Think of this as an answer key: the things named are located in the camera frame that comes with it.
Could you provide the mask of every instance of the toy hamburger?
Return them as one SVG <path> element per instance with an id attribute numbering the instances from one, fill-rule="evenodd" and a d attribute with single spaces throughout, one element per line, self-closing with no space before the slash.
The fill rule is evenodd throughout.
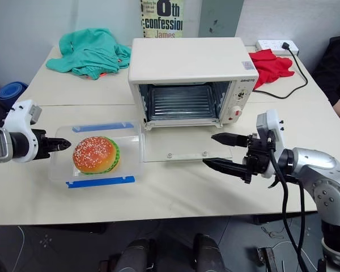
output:
<path id="1" fill-rule="evenodd" d="M 115 168 L 120 160 L 117 144 L 106 137 L 89 137 L 74 149 L 73 162 L 84 174 L 107 173 Z"/>

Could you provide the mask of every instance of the person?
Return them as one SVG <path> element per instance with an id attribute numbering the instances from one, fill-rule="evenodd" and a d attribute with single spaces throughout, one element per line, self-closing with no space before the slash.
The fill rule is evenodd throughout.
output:
<path id="1" fill-rule="evenodd" d="M 333 37 L 312 77 L 340 117 L 340 37 Z"/>

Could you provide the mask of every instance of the teal shirt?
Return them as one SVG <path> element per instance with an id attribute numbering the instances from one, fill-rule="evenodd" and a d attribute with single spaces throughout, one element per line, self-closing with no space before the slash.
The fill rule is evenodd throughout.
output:
<path id="1" fill-rule="evenodd" d="M 65 34 L 59 41 L 62 58 L 46 62 L 49 69 L 99 78 L 129 67 L 131 49 L 116 43 L 106 28 L 88 28 Z"/>

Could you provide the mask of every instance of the dark floor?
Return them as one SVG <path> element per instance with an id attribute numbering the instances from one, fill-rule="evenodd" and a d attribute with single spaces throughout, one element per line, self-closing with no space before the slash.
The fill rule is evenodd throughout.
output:
<path id="1" fill-rule="evenodd" d="M 299 233 L 300 219 L 288 221 L 294 235 Z M 25 242 L 15 271 L 95 272 L 101 260 L 121 252 L 128 243 L 140 237 L 156 239 L 158 272 L 192 271 L 189 262 L 193 237 L 201 232 L 212 236 L 219 244 L 228 270 L 264 272 L 266 267 L 258 267 L 254 262 L 254 249 L 288 241 L 281 221 L 258 226 L 252 223 L 251 216 L 113 222 L 106 227 L 103 234 L 94 234 L 22 226 Z M 317 214 L 307 216 L 306 228 L 303 249 L 317 265 L 322 256 L 322 234 Z M 14 267 L 22 241 L 17 226 L 0 226 L 0 259 L 8 271 Z M 298 269 L 290 243 L 277 245 L 274 254 L 278 271 L 282 271 L 282 261 L 286 272 Z M 314 271 L 307 259 L 305 261 L 309 271 Z"/>

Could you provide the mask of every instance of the power strip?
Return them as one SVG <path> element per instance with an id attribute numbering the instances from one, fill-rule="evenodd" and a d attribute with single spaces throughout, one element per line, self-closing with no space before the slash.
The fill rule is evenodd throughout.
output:
<path id="1" fill-rule="evenodd" d="M 290 50 L 294 55 L 299 54 L 299 49 L 291 40 L 258 40 L 256 49 L 257 51 L 271 49 L 276 56 L 290 56 L 291 54 L 289 51 L 282 48 L 283 43 L 288 43 L 290 45 Z"/>

